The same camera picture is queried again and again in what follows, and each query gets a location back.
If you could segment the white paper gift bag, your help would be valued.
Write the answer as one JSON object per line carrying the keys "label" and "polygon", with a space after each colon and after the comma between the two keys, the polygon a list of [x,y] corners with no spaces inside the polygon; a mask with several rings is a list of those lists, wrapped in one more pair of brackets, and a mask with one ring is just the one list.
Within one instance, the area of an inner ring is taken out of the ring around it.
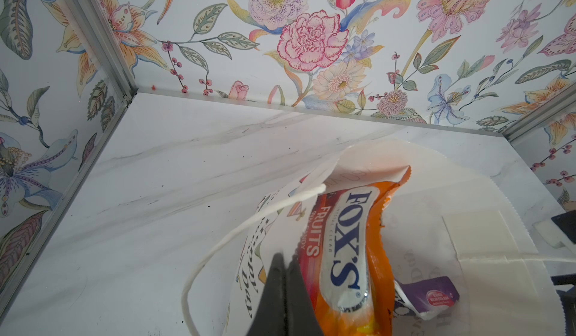
{"label": "white paper gift bag", "polygon": [[506,195],[488,177],[433,150],[402,141],[365,141],[297,169],[256,213],[210,251],[243,236],[217,335],[247,335],[272,258],[297,260],[317,198],[374,182],[400,180],[382,214],[382,245],[402,284],[446,276],[458,303],[425,321],[394,316],[390,335],[565,335],[566,316],[548,264]]}

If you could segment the orange Fox's fruits candy bag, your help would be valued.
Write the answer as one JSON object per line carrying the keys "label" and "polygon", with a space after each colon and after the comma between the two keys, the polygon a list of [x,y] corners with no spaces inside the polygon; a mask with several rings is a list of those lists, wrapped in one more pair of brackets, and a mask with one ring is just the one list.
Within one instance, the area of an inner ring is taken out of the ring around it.
{"label": "orange Fox's fruits candy bag", "polygon": [[383,247],[381,219],[410,179],[324,193],[298,249],[304,285],[324,335],[391,335],[395,279]]}

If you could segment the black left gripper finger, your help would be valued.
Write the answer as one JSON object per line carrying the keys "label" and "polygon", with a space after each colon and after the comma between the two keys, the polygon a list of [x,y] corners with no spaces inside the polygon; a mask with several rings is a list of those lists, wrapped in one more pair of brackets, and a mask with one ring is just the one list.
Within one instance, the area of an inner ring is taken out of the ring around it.
{"label": "black left gripper finger", "polygon": [[289,265],[282,253],[271,261],[256,316],[247,336],[323,336],[297,260]]}

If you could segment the purple Fox's berries candy bag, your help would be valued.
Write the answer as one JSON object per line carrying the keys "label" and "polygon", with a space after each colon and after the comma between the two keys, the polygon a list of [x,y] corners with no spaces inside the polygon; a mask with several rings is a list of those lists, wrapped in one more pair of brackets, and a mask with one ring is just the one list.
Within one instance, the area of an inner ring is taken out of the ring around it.
{"label": "purple Fox's berries candy bag", "polygon": [[460,300],[460,293],[446,276],[415,283],[395,280],[394,291],[395,317],[414,316],[425,321],[432,320]]}

